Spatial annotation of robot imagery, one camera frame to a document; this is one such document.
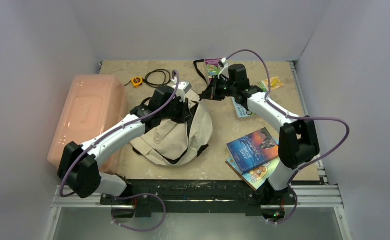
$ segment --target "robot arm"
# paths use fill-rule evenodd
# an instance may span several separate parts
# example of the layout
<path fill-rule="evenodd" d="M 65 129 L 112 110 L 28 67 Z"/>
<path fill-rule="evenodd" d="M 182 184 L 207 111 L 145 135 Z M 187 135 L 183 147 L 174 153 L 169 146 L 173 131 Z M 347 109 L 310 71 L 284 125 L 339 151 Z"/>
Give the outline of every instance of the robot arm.
<path fill-rule="evenodd" d="M 299 117 L 269 99 L 257 86 L 250 86 L 246 69 L 242 64 L 229 65 L 222 60 L 222 71 L 214 77 L 200 97 L 221 101 L 233 97 L 245 109 L 259 115 L 276 131 L 279 131 L 279 157 L 274 173 L 266 182 L 272 192 L 285 190 L 294 172 L 319 154 L 320 148 L 313 120 L 296 120 Z"/>
<path fill-rule="evenodd" d="M 165 108 L 151 117 L 134 122 L 159 109 L 170 98 L 174 88 L 177 88 L 176 95 Z M 83 199 L 93 193 L 120 196 L 128 185 L 125 179 L 101 173 L 98 166 L 101 166 L 111 154 L 128 142 L 158 126 L 162 119 L 171 119 L 176 123 L 189 121 L 191 115 L 185 94 L 190 88 L 188 82 L 180 82 L 174 86 L 161 86 L 155 89 L 148 104 L 144 101 L 109 130 L 81 145 L 75 142 L 67 144 L 62 153 L 58 177 L 63 179 L 72 164 L 79 158 L 70 171 L 66 184 L 80 198 Z"/>

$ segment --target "glass panel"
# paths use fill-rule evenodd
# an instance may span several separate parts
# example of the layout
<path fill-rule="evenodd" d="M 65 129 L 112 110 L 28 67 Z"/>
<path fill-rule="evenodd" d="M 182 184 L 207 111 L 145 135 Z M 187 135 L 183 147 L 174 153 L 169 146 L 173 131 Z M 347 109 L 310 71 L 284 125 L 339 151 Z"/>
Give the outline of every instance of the glass panel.
<path fill-rule="evenodd" d="M 161 214 L 131 219 L 127 225 L 148 228 Z M 341 240 L 333 208 L 298 208 L 292 219 L 275 227 L 262 217 L 243 214 L 168 213 L 163 224 L 151 232 L 133 232 L 111 224 L 110 209 L 64 208 L 55 232 L 56 240 L 98 239 L 326 239 Z"/>

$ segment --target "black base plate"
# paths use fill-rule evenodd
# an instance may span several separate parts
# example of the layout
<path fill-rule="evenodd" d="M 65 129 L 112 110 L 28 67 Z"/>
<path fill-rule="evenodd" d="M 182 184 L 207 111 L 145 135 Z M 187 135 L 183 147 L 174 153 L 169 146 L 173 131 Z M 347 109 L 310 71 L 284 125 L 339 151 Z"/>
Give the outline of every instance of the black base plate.
<path fill-rule="evenodd" d="M 168 213 L 225 213 L 263 215 L 261 205 L 280 205 L 280 199 L 267 201 L 263 188 L 251 189 L 243 181 L 225 180 L 141 180 L 127 179 L 130 184 L 122 197 L 151 193 L 160 197 Z M 293 205 L 292 192 L 283 195 L 285 205 Z M 101 205 L 131 205 L 131 200 L 115 200 L 111 196 L 101 198 Z M 161 213 L 162 206 L 154 197 L 138 197 L 135 217 L 150 217 Z"/>

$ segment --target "orange plastic storage bin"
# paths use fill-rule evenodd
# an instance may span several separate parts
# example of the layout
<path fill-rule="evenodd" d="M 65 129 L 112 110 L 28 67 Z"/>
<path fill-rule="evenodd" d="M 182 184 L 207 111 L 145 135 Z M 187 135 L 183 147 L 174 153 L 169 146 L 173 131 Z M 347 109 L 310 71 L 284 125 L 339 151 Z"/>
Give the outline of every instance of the orange plastic storage bin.
<path fill-rule="evenodd" d="M 75 76 L 50 146 L 48 161 L 58 169 L 66 144 L 71 141 L 81 144 L 98 136 L 121 121 L 126 108 L 125 89 L 115 75 Z M 120 151 L 112 154 L 99 171 L 115 174 L 119 157 Z"/>

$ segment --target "table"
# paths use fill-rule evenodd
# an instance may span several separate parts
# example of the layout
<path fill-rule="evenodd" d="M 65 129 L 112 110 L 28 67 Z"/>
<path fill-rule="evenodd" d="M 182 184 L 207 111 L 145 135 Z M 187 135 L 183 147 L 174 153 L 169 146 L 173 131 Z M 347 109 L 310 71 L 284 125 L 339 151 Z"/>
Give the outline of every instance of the table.
<path fill-rule="evenodd" d="M 259 81 L 266 79 L 264 67 L 258 61 L 230 61 L 230 64 L 240 63 L 246 67 L 251 85 L 257 85 Z M 267 62 L 271 77 L 279 77 L 284 86 L 271 92 L 272 99 L 289 111 L 304 115 L 301 100 L 298 94 L 295 80 L 288 62 Z M 104 60 L 99 74 L 115 74 L 123 84 L 136 76 L 144 77 L 155 69 L 177 70 L 181 81 L 190 82 L 192 90 L 201 93 L 206 88 L 206 83 L 201 79 L 193 67 L 192 61 L 132 61 L 132 60 Z M 199 69 L 206 68 L 199 63 Z M 163 75 L 155 73 L 149 76 L 149 81 L 161 83 Z M 138 106 L 140 102 L 152 96 L 154 88 L 141 85 L 134 88 L 131 84 L 126 87 L 128 100 L 127 111 Z M 213 135 L 209 148 L 198 158 L 180 167 L 161 167 L 151 163 L 143 156 L 135 154 L 130 145 L 121 150 L 117 174 L 129 179 L 170 179 L 170 180 L 240 180 L 225 161 L 230 157 L 226 144 L 243 137 L 251 132 L 266 127 L 273 137 L 278 139 L 276 132 L 268 123 L 258 116 L 238 118 L 231 102 L 231 98 L 223 101 L 205 101 L 211 114 L 213 123 Z M 296 181 L 319 181 L 317 168 L 314 165 L 302 170 L 295 178 Z"/>

